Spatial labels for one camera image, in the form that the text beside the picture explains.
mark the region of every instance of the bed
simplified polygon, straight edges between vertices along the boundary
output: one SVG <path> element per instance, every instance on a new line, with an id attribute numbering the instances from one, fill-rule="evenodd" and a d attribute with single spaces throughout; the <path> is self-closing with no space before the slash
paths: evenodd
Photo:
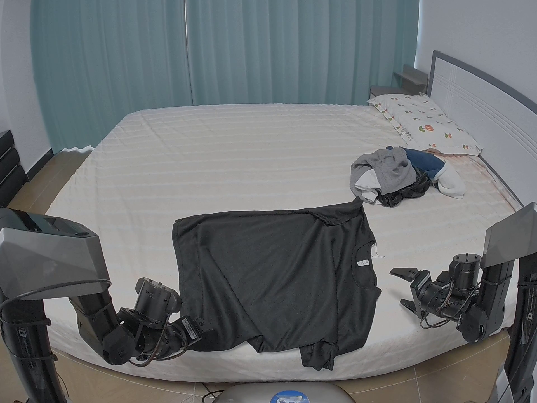
<path id="1" fill-rule="evenodd" d="M 506 130 L 489 129 L 496 123 L 485 120 L 483 109 L 490 112 L 487 103 L 503 94 L 505 103 L 494 102 L 495 118 L 507 115 L 511 125 L 520 127 L 520 112 L 528 110 L 535 116 L 537 107 L 528 108 L 498 88 L 495 79 L 473 74 L 470 66 L 461 67 L 462 62 L 439 53 L 433 60 L 438 61 L 433 65 L 429 94 L 461 126 L 470 130 L 480 119 L 488 127 L 481 128 L 480 134 L 472 132 L 484 148 L 484 160 L 447 158 L 466 183 L 463 199 L 430 189 L 424 197 L 405 200 L 395 208 L 365 205 L 377 240 L 373 265 L 382 294 L 366 345 L 338 356 L 333 371 L 303 367 L 298 349 L 256 353 L 247 343 L 224 352 L 190 351 L 145 369 L 129 364 L 110 366 L 79 337 L 75 313 L 66 299 L 46 300 L 52 321 L 51 345 L 137 376 L 259 381 L 373 376 L 464 344 L 455 324 L 421 329 L 417 318 L 399 304 L 399 299 L 410 297 L 408 283 L 389 271 L 396 266 L 415 266 L 430 270 L 435 277 L 447 268 L 453 255 L 481 253 L 485 230 L 520 203 L 530 201 L 531 193 L 517 182 L 516 175 L 505 170 L 504 160 L 497 158 L 496 151 L 488 153 L 503 147 L 498 146 L 500 140 L 513 148 L 520 146 L 520 139 Z M 521 107 L 513 112 L 515 106 Z M 387 145 L 402 146 L 404 141 L 372 106 L 250 104 L 139 111 L 127 115 L 91 152 L 48 214 L 82 222 L 99 234 L 112 280 L 110 293 L 118 310 L 133 305 L 139 277 L 177 287 L 171 242 L 176 219 L 225 210 L 282 210 L 351 201 L 350 164 L 359 155 Z M 531 162 L 527 144 L 521 148 L 526 151 L 522 159 Z M 537 160 L 530 163 L 531 168 L 537 170 L 535 163 Z M 511 285 L 503 327 L 513 323 L 515 301 L 516 288 Z"/>

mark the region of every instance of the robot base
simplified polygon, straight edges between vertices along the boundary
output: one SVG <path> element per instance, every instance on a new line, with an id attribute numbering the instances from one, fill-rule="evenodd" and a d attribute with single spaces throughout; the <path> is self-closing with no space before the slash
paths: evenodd
<path id="1" fill-rule="evenodd" d="M 324 382 L 270 382 L 235 385 L 214 403 L 354 403 L 338 386 Z"/>

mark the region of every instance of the clothing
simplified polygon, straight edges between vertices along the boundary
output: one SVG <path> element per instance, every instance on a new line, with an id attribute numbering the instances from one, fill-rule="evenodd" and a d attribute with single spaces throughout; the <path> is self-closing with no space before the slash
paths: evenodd
<path id="1" fill-rule="evenodd" d="M 365 170 L 354 186 L 359 190 L 358 197 L 363 201 L 374 204 L 376 203 L 376 197 L 379 195 L 380 189 L 379 180 L 376 177 L 376 173 L 373 169 L 367 170 L 367 166 L 363 166 L 361 170 Z"/>
<path id="2" fill-rule="evenodd" d="M 386 146 L 386 149 L 391 150 L 393 147 Z M 466 185 L 452 165 L 425 151 L 403 149 L 406 151 L 406 157 L 412 165 L 426 171 L 434 186 L 442 194 L 462 198 L 466 192 Z"/>
<path id="3" fill-rule="evenodd" d="M 377 199 L 383 206 L 394 207 L 405 198 L 418 198 L 425 194 L 425 192 L 429 189 L 429 186 L 431 186 L 431 179 L 429 179 L 426 171 L 418 168 L 414 169 L 416 171 L 417 178 L 413 184 L 406 186 L 405 188 L 401 188 L 399 191 L 389 192 L 388 194 L 382 195 L 379 193 Z"/>
<path id="4" fill-rule="evenodd" d="M 364 166 L 375 171 L 380 184 L 380 192 L 383 195 L 398 191 L 416 181 L 416 171 L 403 148 L 379 149 L 372 154 L 361 155 L 351 165 L 350 188 L 355 196 L 359 193 L 355 184 L 359 176 L 363 174 Z"/>
<path id="5" fill-rule="evenodd" d="M 331 370 L 334 357 L 364 346 L 373 322 L 373 243 L 359 198 L 176 221 L 181 314 L 213 329 L 191 348 L 300 348 L 302 365 Z"/>

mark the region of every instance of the curtain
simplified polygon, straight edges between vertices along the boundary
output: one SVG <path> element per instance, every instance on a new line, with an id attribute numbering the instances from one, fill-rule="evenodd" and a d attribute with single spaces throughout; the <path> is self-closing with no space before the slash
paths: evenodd
<path id="1" fill-rule="evenodd" d="M 419 0 L 186 0 L 193 104 L 365 104 L 413 66 Z"/>
<path id="2" fill-rule="evenodd" d="M 192 104 L 184 0 L 32 0 L 34 77 L 53 151 L 128 113 Z"/>

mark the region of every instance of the patterned pillowcase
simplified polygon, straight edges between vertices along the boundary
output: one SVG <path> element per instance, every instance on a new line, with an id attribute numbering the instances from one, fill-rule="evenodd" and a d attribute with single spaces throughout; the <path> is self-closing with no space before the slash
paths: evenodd
<path id="1" fill-rule="evenodd" d="M 412 149 L 465 155 L 479 155 L 482 150 L 469 133 L 447 118 L 427 96 L 384 94 L 367 103 L 390 121 Z"/>

